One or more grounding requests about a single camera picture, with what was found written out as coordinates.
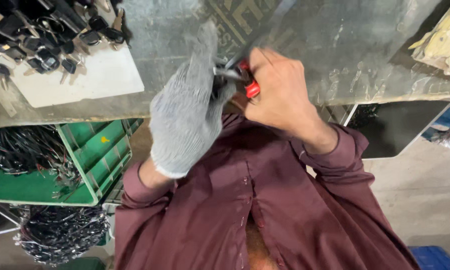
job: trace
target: concrete floor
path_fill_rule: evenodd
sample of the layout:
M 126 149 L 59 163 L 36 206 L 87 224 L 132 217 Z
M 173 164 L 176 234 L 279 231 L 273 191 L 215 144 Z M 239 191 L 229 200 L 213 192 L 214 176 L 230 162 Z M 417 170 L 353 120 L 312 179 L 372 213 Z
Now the concrete floor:
M 145 122 L 130 140 L 135 161 L 148 157 L 151 139 L 147 126 Z M 397 157 L 364 164 L 365 170 L 375 175 L 372 189 L 402 240 L 409 246 L 441 246 L 450 254 L 450 150 L 419 138 Z M 14 245 L 15 234 L 0 235 L 0 270 L 37 269 Z M 111 254 L 113 242 L 94 247 L 87 256 L 105 260 Z

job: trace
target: wrist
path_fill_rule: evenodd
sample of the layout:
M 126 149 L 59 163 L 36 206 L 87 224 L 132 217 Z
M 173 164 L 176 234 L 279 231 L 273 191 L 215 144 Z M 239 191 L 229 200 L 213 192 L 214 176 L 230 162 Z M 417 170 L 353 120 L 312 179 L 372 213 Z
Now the wrist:
M 328 123 L 325 123 L 318 114 L 309 118 L 306 124 L 295 133 L 305 145 L 309 154 L 327 154 L 332 152 L 338 143 L 338 133 Z
M 148 158 L 138 170 L 140 181 L 148 188 L 156 188 L 170 181 L 170 178 L 159 173 L 152 158 Z

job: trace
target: red plier handle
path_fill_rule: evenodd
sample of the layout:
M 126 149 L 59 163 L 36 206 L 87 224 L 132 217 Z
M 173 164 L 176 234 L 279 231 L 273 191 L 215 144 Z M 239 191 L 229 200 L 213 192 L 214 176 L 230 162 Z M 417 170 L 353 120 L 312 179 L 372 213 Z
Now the red plier handle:
M 260 85 L 258 85 L 255 78 L 253 78 L 252 71 L 250 71 L 249 62 L 246 59 L 243 59 L 238 66 L 241 70 L 248 73 L 249 80 L 245 82 L 246 97 L 249 99 L 256 97 L 260 94 Z

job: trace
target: green bin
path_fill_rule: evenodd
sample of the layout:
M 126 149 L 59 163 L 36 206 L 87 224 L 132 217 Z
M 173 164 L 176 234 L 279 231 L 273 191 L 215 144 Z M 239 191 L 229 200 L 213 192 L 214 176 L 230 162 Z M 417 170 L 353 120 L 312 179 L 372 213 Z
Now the green bin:
M 52 198 L 55 175 L 14 176 L 0 170 L 0 202 L 11 204 L 40 204 L 61 206 L 94 206 L 103 197 L 125 164 L 132 157 L 129 132 L 122 120 L 57 124 L 56 128 L 83 182 L 69 196 Z

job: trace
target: shirt cuff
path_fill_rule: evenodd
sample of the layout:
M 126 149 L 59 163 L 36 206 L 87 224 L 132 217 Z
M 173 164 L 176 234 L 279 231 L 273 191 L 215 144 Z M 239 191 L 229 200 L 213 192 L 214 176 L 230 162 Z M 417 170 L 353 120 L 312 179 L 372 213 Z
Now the shirt cuff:
M 363 150 L 367 148 L 367 139 L 358 131 L 329 124 L 338 135 L 338 142 L 334 150 L 327 154 L 308 154 L 303 142 L 300 141 L 300 160 L 316 169 L 348 168 L 360 159 Z
M 123 174 L 123 187 L 125 193 L 133 200 L 140 202 L 153 202 L 165 195 L 174 187 L 174 182 L 170 181 L 157 188 L 149 188 L 142 183 L 139 177 L 139 170 L 143 161 L 133 164 Z

